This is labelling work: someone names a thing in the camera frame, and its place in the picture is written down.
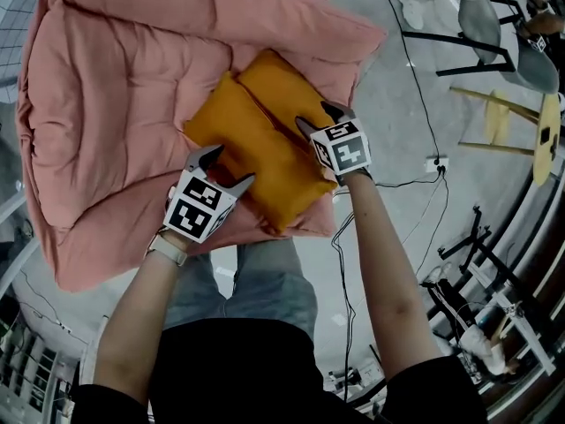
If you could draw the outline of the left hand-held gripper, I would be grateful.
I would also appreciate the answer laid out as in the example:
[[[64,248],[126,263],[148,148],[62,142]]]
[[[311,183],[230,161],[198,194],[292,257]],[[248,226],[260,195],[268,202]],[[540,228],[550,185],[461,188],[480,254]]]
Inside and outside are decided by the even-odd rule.
[[[226,220],[237,200],[251,187],[255,174],[241,177],[224,191],[206,179],[216,164],[224,145],[192,151],[176,186],[169,191],[169,205],[163,226],[197,243],[203,243]]]

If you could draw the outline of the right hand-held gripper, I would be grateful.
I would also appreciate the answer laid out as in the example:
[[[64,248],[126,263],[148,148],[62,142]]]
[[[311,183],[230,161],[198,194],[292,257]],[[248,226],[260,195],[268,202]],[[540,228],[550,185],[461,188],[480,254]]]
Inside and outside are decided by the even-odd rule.
[[[322,101],[320,105],[335,125],[319,130],[307,119],[295,117],[298,130],[311,140],[318,161],[334,173],[340,186],[345,174],[360,170],[369,175],[369,141],[354,110],[339,102]]]

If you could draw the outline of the orange pillow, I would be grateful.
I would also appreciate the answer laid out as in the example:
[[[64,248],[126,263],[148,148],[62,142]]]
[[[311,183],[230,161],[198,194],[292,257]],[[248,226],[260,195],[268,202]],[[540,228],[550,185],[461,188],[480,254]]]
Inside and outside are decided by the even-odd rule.
[[[233,178],[255,175],[248,193],[257,212],[278,233],[336,188],[318,162],[277,130],[228,72],[185,123],[184,132],[201,148],[223,145],[220,164]]]
[[[299,131],[296,118],[305,119],[319,130],[335,123],[322,106],[326,99],[273,50],[261,51],[236,81],[266,112],[274,127],[309,156],[313,156],[312,145]]]

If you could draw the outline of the pink padded sofa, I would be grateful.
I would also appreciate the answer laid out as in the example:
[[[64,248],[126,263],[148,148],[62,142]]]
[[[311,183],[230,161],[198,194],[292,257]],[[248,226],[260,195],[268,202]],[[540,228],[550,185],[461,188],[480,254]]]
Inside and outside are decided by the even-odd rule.
[[[200,148],[185,123],[224,73],[236,79],[270,49],[347,105],[385,37],[326,0],[39,0],[16,125],[28,210],[58,285],[84,291],[140,265]],[[281,233],[247,192],[195,252],[334,228],[331,192]]]

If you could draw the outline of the person's left forearm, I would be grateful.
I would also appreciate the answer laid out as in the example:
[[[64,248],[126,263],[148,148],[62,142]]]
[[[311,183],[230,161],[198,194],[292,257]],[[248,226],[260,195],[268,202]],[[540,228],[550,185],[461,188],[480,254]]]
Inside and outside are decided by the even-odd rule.
[[[178,265],[159,251],[145,257],[98,345],[94,384],[148,405],[149,383]]]

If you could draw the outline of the person's right forearm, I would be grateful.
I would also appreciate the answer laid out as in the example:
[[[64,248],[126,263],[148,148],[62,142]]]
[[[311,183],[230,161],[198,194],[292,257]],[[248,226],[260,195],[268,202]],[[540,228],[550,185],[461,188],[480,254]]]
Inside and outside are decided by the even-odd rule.
[[[409,258],[384,202],[364,173],[343,177],[349,188],[365,298],[385,377],[439,358]]]

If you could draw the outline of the grey chair with black legs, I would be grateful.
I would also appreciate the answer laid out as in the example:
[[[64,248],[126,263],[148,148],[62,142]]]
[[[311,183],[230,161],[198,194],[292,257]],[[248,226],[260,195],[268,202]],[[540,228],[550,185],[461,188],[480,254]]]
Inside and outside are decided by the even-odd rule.
[[[553,95],[558,92],[560,76],[550,57],[522,37],[517,38],[517,60],[502,47],[504,25],[518,25],[524,14],[515,0],[463,0],[459,4],[456,36],[403,31],[404,38],[443,42],[471,48],[478,63],[454,69],[438,70],[439,77],[482,72],[498,72],[509,83]]]

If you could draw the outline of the black metal stand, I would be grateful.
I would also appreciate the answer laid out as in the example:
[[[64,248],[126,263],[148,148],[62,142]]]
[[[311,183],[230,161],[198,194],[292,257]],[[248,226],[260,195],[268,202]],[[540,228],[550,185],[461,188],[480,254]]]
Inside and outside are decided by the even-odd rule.
[[[482,217],[482,212],[479,206],[473,208],[474,220],[471,226],[470,234],[450,247],[446,249],[441,247],[438,249],[438,255],[445,261],[454,254],[462,251],[465,247],[469,247],[470,251],[467,258],[459,266],[459,270],[463,275],[469,273],[478,278],[478,274],[471,272],[471,265],[473,264],[473,258],[476,253],[483,254],[488,261],[490,261],[497,271],[495,279],[490,283],[485,285],[485,288],[490,289],[492,292],[499,292],[504,284],[509,284],[515,291],[516,295],[523,301],[532,299],[532,295],[526,290],[523,282],[514,274],[514,272],[503,262],[491,248],[485,245],[484,241],[489,238],[492,234],[490,231],[490,226],[482,227],[480,225],[480,220]]]

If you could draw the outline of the person's black shirt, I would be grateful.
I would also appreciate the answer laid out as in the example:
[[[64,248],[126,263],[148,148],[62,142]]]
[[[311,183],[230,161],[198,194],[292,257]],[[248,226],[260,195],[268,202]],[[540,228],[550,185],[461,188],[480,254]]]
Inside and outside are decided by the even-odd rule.
[[[102,386],[79,387],[72,424],[487,424],[454,356],[409,367],[387,383],[375,418],[324,390],[313,342],[286,322],[217,318],[163,332],[141,405]]]

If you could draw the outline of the round wooden table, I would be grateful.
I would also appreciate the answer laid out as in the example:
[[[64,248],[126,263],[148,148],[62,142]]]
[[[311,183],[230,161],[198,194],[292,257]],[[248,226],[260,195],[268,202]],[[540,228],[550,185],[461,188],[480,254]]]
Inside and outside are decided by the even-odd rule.
[[[460,87],[451,87],[450,90],[461,95],[478,98],[486,103],[486,143],[459,141],[458,145],[466,148],[531,156],[533,158],[533,181],[538,186],[542,186],[548,179],[554,164],[550,154],[553,136],[558,134],[560,141],[561,107],[559,95],[543,95],[540,110],[532,110],[505,99],[504,94],[499,93],[497,90],[494,90],[489,95]],[[509,135],[509,115],[511,113],[536,126],[535,147],[533,149],[511,147],[506,144]],[[540,145],[539,135],[545,127],[551,128],[550,139],[546,144]]]

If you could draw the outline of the white shelf unit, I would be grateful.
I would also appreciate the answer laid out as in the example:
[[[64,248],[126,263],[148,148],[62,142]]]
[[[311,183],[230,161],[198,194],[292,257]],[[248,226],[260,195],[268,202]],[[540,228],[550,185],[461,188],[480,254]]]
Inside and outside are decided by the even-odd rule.
[[[473,373],[493,424],[517,424],[530,409],[558,399],[565,385],[565,147],[559,147],[549,179],[527,178],[522,191],[485,245],[523,282],[532,299],[523,301],[504,284],[485,288],[497,275],[476,253],[471,272],[455,288],[475,305],[478,322],[491,329],[500,312],[509,315],[501,333],[510,359],[520,360],[523,375],[496,382]]]

